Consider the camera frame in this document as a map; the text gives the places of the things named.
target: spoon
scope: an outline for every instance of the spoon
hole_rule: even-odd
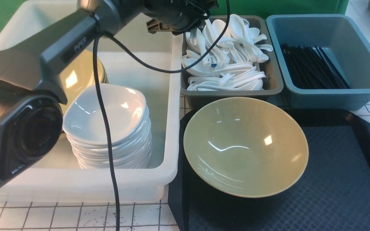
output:
[[[229,20],[229,25],[231,35],[243,44],[251,61],[256,62],[260,53],[257,53],[256,50],[250,48],[254,44],[252,43],[251,37],[246,29],[247,26],[243,23],[241,17],[236,14],[232,14]]]
[[[196,28],[196,30],[197,30],[198,47],[199,47],[199,50],[201,51],[201,55],[202,55],[202,54],[205,54],[205,52],[207,51],[207,45],[205,43],[205,38],[203,37],[202,32],[200,31],[200,29]],[[204,65],[213,65],[210,62],[210,56],[209,56],[209,54],[207,54],[202,59],[202,63]]]
[[[249,26],[249,21],[247,19],[242,19],[243,20],[243,23],[247,26]]]
[[[249,35],[251,36],[251,38],[258,37],[260,33],[261,31],[258,28],[255,27],[249,28]]]
[[[215,20],[213,22],[213,27],[214,29],[218,32],[218,31],[223,31],[225,29],[225,25],[226,23],[222,20]],[[235,41],[235,40],[232,40],[232,35],[230,34],[229,32],[229,28],[226,30],[225,34],[222,36],[223,38],[228,38],[228,40],[226,40],[225,42],[222,42],[220,45],[222,47],[225,47],[225,48],[228,48],[230,53],[231,53],[231,56],[232,56],[232,59],[236,62],[236,63],[243,63],[243,59],[241,58],[241,56],[238,54],[238,52],[236,51],[236,48],[235,48],[235,45],[232,41]]]
[[[241,90],[260,90],[263,87],[262,79],[256,79],[238,88],[220,87],[216,82],[203,82],[194,86],[194,90],[227,90],[227,91],[241,91]]]
[[[242,72],[238,75],[232,75],[231,78],[224,78],[222,77],[218,83],[219,83],[219,86],[223,87],[225,86],[225,84],[227,84],[228,82],[231,82],[231,83],[235,83],[237,81],[241,81],[241,80],[244,80],[250,76],[253,76],[255,75],[256,73],[258,73],[258,71],[256,71],[256,67],[253,67],[251,70],[248,70],[248,71],[245,71],[245,72]]]
[[[246,75],[252,75],[252,74],[254,74],[255,73],[255,70],[256,70],[256,67],[254,67],[253,69],[251,69],[251,70],[248,70],[248,71],[245,71],[245,72],[243,72],[243,73],[241,73],[241,74],[239,74],[239,75],[237,75],[237,76],[235,76],[235,75],[232,75],[232,76],[224,76],[224,77],[222,77],[222,78],[220,78],[220,80],[218,81],[218,85],[220,86],[220,87],[223,87],[223,86],[225,86],[225,84],[228,82],[228,81],[230,81],[231,79],[239,79],[239,78],[241,78],[241,77],[243,77],[243,76],[246,76]]]
[[[259,41],[263,41],[263,40],[267,40],[268,38],[266,37],[266,35],[264,35],[264,34],[261,34],[261,35],[258,35],[256,38],[253,38],[252,39],[252,42],[254,43],[254,44],[256,44],[257,42],[259,42]]]
[[[245,31],[247,32],[247,37],[248,37],[248,41],[251,42],[251,45],[253,45],[252,47],[248,47],[248,54],[250,53],[250,51],[252,50],[253,53],[255,54],[255,56],[257,57],[257,60],[256,62],[258,63],[264,63],[266,61],[269,60],[269,57],[264,54],[254,43],[253,43],[253,40],[252,40],[252,37],[251,37],[251,34],[249,32],[249,28],[248,26],[245,25]]]
[[[214,27],[212,26],[212,23],[209,19],[205,20],[205,24],[206,25],[205,25],[204,29],[207,28],[207,30],[208,30],[207,35],[210,36],[210,39],[212,40],[212,43],[213,43],[213,41],[215,41],[219,37],[219,35],[216,33],[216,31],[215,31]]]
[[[260,45],[256,45],[256,46],[259,49],[264,50],[264,51],[268,51],[268,52],[272,52],[273,51],[272,45],[269,45],[269,44],[260,44]]]
[[[184,67],[190,66],[192,63],[195,63],[197,59],[182,57],[182,65]],[[210,67],[205,66],[202,63],[197,63],[194,67],[187,70],[190,74],[194,76],[212,76],[215,74],[226,73],[226,72],[240,72],[247,71],[252,69],[252,63],[236,63],[228,64],[222,67]]]
[[[245,75],[243,78],[240,78],[240,79],[229,81],[224,86],[227,88],[238,88],[254,80],[265,78],[265,77],[266,75],[264,72],[257,72],[254,74]]]
[[[249,58],[248,53],[245,51],[245,49],[241,46],[235,46],[238,53],[241,55],[242,59],[247,62],[251,62],[251,59]]]
[[[208,26],[205,25],[204,30],[202,31],[202,35],[204,36],[205,42],[207,43],[207,48],[209,48],[209,47],[212,46],[213,40],[212,40],[212,37],[210,35],[210,30],[207,29],[207,28],[208,28]],[[213,47],[212,53],[216,57],[217,64],[219,66],[223,66],[225,64],[225,60],[227,58],[226,55],[217,46]]]
[[[201,52],[199,50],[199,48],[197,48],[196,46],[194,46],[194,44],[192,44],[192,41],[191,41],[191,32],[186,32],[185,33],[185,42],[188,45],[188,49],[190,49],[191,51],[194,51],[194,52],[197,52],[197,53],[200,53]]]
[[[188,83],[193,84],[195,82],[206,82],[206,81],[219,82],[220,80],[221,80],[221,78],[216,78],[216,77],[191,76],[188,79]]]
[[[194,51],[191,51],[191,50],[186,50],[186,55],[187,57],[190,57],[190,58],[194,58],[194,59],[199,59],[201,57],[200,54],[194,52]],[[215,56],[210,57],[210,62],[211,62],[211,67],[216,67],[217,66],[217,60],[218,58]]]

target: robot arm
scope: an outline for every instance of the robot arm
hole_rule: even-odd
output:
[[[201,25],[216,0],[78,0],[79,9],[0,51],[0,187],[39,161],[62,128],[60,73],[100,32],[112,35],[141,12],[148,31],[179,35]]]

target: grid pattern surface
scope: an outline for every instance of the grid pattern surface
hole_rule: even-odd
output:
[[[347,13],[370,43],[370,11],[367,0],[350,0]],[[284,95],[274,96],[268,102],[289,109]],[[181,97],[182,118],[190,111]],[[370,122],[370,102],[353,111]],[[152,204],[130,204],[121,207],[121,231],[179,231],[167,204],[168,187],[164,198]],[[113,204],[72,203],[0,203],[0,230],[11,231],[112,231],[115,230],[115,206]]]
[[[179,231],[168,206],[168,187],[157,203],[124,204],[120,231]],[[0,230],[113,231],[115,203],[0,203]]]

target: stack of bowls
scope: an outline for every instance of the stack of bowls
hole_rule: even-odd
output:
[[[110,127],[115,168],[145,168],[152,153],[151,121],[144,95],[100,84]],[[108,168],[104,120],[95,86],[86,88],[64,115],[63,130],[81,168]]]

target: green backdrop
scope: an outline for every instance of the green backdrop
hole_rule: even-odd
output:
[[[226,14],[226,1],[218,0],[214,15]],[[345,14],[348,0],[230,0],[231,13],[257,15],[266,19],[273,14],[341,13]]]
[[[11,16],[26,0],[0,0],[0,31]],[[225,0],[218,0],[220,8],[214,15],[226,14]],[[348,0],[230,0],[231,12],[257,15],[266,18],[272,14],[290,13],[342,13],[345,14]]]

